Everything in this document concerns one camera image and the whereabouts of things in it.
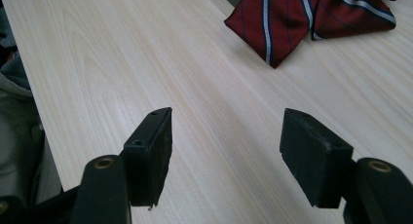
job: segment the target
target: necktie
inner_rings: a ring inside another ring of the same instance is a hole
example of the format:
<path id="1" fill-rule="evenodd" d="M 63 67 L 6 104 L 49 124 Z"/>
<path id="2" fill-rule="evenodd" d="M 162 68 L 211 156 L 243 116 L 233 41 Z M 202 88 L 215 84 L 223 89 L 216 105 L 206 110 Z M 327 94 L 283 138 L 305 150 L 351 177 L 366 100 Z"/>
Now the necktie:
<path id="1" fill-rule="evenodd" d="M 394 29 L 395 18 L 382 0 L 242 0 L 225 24 L 276 68 L 309 31 L 352 36 Z"/>

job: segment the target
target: folded cloth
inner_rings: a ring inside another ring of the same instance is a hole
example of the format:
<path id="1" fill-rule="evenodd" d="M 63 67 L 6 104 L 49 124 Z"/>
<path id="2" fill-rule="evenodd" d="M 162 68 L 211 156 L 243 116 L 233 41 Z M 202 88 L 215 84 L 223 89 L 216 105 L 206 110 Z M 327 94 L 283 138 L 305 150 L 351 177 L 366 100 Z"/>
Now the folded cloth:
<path id="1" fill-rule="evenodd" d="M 225 24 L 276 68 L 308 31 L 352 36 L 394 29 L 395 18 L 382 0 L 242 0 Z"/>

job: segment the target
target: red striped necktie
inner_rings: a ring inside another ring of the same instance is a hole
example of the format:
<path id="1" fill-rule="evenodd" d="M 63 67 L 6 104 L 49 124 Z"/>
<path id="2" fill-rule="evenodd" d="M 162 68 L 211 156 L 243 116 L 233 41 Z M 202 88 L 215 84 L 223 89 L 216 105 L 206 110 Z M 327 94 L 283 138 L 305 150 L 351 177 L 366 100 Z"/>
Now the red striped necktie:
<path id="1" fill-rule="evenodd" d="M 319 40 L 395 28 L 382 0 L 242 0 L 225 23 L 274 68 L 308 31 Z"/>

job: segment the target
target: table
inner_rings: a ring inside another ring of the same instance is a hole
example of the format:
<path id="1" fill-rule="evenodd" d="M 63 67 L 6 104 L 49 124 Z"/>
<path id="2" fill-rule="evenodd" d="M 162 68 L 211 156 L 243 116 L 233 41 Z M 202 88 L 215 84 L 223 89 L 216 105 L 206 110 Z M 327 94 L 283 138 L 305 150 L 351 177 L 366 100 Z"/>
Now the table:
<path id="1" fill-rule="evenodd" d="M 173 109 L 160 204 L 133 223 L 343 223 L 310 207 L 279 152 L 286 107 L 413 180 L 413 0 L 391 32 L 312 42 L 269 67 L 223 20 L 225 0 L 3 0 L 65 190 Z"/>

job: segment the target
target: plaid fabric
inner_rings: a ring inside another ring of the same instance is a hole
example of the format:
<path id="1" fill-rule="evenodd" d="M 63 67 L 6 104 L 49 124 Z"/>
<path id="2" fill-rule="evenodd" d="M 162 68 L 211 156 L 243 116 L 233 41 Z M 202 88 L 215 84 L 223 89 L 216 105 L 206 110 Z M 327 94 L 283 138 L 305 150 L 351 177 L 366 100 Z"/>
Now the plaid fabric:
<path id="1" fill-rule="evenodd" d="M 395 28 L 382 0 L 242 0 L 225 23 L 274 68 L 308 31 L 319 40 Z"/>

